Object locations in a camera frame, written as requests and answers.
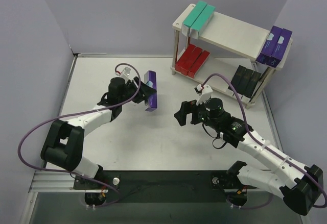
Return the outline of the silver Rio box top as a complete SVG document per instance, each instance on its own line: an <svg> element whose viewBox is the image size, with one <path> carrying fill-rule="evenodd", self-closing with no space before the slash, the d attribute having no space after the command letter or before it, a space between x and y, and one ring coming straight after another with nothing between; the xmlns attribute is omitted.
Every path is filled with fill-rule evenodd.
<svg viewBox="0 0 327 224"><path fill-rule="evenodd" d="M157 98L157 76L156 72L149 70L144 75L144 83L146 84L146 111L153 112L158 108Z"/></svg>

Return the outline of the silver Rio box bottom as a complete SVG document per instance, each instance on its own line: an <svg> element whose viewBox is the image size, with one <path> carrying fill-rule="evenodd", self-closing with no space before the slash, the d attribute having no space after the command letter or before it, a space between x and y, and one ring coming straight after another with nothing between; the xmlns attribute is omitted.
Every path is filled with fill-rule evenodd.
<svg viewBox="0 0 327 224"><path fill-rule="evenodd" d="M181 31L183 35L189 35L189 31L191 30L192 24L195 22L195 20L198 18L198 16L201 14L201 12L206 6L207 2L204 1L199 1L195 6L192 6L191 12L188 14L188 16L184 19L182 23Z"/></svg>

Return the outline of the teal toothpaste box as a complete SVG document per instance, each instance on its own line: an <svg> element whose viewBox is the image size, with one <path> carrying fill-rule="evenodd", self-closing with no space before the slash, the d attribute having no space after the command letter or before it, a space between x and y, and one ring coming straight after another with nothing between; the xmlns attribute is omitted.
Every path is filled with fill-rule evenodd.
<svg viewBox="0 0 327 224"><path fill-rule="evenodd" d="M190 37L198 39L201 34L204 32L208 23L212 19L215 12L215 7L212 5L207 5L190 28Z"/></svg>

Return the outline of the purple toothpaste box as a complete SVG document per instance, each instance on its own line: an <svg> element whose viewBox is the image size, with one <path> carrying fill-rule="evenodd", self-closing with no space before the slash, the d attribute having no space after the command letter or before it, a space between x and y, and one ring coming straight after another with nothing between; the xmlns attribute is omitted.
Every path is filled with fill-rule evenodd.
<svg viewBox="0 0 327 224"><path fill-rule="evenodd" d="M266 64L270 67L276 68L284 57L286 48L292 37L293 32L288 29L282 29L277 43L273 49L271 56L268 58Z"/></svg>
<svg viewBox="0 0 327 224"><path fill-rule="evenodd" d="M257 62L261 64L268 63L281 33L282 33L282 28L277 26L273 26L271 28L270 33L267 36L265 43L263 44L262 49L256 59Z"/></svg>

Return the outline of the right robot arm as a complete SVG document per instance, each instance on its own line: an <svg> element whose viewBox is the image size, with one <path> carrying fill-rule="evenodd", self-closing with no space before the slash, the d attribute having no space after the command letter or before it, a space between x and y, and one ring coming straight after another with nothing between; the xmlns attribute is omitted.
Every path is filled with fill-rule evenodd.
<svg viewBox="0 0 327 224"><path fill-rule="evenodd" d="M243 161L235 162L227 171L227 183L232 187L253 186L280 197L295 213L307 215L323 191L323 171L316 165L306 166L281 152L261 137L251 126L224 111L219 98L204 104L182 102L174 114L180 126L185 126L191 114L191 124L202 124L215 130L217 138L261 162L267 171L258 170Z"/></svg>

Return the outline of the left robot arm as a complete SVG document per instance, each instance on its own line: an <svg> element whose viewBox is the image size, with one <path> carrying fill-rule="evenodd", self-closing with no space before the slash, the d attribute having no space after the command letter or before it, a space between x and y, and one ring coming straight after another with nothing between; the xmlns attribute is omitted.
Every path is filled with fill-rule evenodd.
<svg viewBox="0 0 327 224"><path fill-rule="evenodd" d="M131 99L139 104L144 102L147 111L157 108L156 75L148 72L141 82L121 77L112 78L108 91L94 106L94 112L68 121L55 120L49 129L41 150L42 160L67 171L86 176L85 182L93 189L100 188L104 182L103 167L82 156L84 137L98 127L114 121L122 111L122 102Z"/></svg>

